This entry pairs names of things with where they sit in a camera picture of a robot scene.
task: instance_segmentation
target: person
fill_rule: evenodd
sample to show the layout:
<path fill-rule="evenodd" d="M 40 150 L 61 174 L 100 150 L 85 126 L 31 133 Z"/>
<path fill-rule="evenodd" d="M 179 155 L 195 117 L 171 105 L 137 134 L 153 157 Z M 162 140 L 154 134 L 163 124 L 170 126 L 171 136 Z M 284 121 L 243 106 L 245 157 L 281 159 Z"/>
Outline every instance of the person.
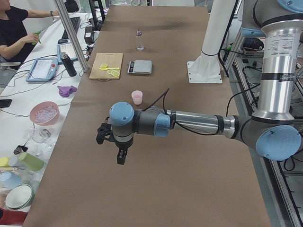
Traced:
<path fill-rule="evenodd" d="M 57 11 L 19 9 L 10 5 L 9 0 L 0 0 L 0 55 L 7 62 L 23 63 L 39 42 L 39 35 L 27 34 L 23 25 L 25 18 L 58 16 Z"/>

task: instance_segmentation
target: red cup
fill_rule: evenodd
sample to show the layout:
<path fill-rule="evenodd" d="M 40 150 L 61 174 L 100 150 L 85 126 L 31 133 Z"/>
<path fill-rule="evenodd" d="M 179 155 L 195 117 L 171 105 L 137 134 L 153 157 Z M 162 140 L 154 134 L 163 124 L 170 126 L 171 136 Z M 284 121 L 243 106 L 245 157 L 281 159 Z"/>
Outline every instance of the red cup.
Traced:
<path fill-rule="evenodd" d="M 26 212 L 22 211 L 11 211 L 0 208 L 0 225 L 16 225 L 21 226 L 25 218 L 27 217 Z"/>

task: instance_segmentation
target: black keyboard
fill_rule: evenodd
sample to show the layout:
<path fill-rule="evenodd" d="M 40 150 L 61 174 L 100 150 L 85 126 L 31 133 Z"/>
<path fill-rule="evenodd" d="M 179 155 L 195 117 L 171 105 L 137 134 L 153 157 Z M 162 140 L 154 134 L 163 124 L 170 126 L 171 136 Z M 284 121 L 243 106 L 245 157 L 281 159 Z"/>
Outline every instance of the black keyboard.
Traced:
<path fill-rule="evenodd" d="M 79 26 L 80 26 L 80 21 L 81 21 L 80 17 L 72 17 L 70 19 L 71 19 L 72 26 L 74 27 L 75 32 L 77 33 Z M 62 39 L 68 39 L 68 34 L 67 34 L 66 30 L 64 30 L 64 32 L 63 32 Z"/>

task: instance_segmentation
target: black phone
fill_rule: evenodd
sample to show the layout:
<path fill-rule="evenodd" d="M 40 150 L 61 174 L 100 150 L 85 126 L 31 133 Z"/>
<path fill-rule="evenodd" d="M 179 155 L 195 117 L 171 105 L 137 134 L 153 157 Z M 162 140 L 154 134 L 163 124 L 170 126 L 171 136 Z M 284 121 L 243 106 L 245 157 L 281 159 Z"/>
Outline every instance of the black phone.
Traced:
<path fill-rule="evenodd" d="M 0 108 L 9 107 L 11 104 L 11 99 L 0 99 Z"/>

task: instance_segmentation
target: black water bottle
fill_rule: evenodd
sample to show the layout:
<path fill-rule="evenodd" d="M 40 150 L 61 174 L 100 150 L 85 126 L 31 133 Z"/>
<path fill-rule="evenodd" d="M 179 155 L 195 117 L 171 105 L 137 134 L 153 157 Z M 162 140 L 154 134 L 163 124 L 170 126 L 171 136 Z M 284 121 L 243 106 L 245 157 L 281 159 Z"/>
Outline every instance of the black water bottle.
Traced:
<path fill-rule="evenodd" d="M 62 60 L 63 65 L 65 66 L 65 68 L 66 68 L 66 70 L 68 72 L 68 75 L 70 75 L 70 77 L 76 76 L 77 72 L 75 70 L 74 63 L 69 58 L 69 56 L 67 55 L 67 53 L 65 53 L 65 52 L 61 53 L 61 60 Z"/>

